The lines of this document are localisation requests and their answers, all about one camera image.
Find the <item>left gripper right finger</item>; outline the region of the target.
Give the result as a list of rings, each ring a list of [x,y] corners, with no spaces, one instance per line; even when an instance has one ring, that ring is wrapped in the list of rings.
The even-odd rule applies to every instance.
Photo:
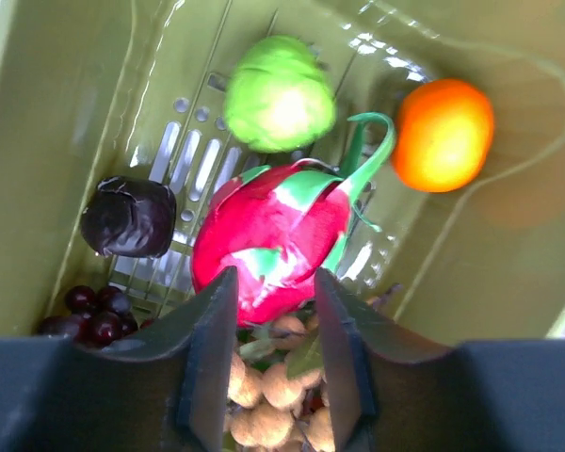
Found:
[[[565,339],[447,347],[325,269],[315,305],[339,451],[565,451]]]

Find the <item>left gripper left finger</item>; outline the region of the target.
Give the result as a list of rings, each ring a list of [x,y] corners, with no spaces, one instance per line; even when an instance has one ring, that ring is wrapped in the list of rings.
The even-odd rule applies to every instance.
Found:
[[[0,338],[0,451],[219,451],[237,270],[104,349]]]

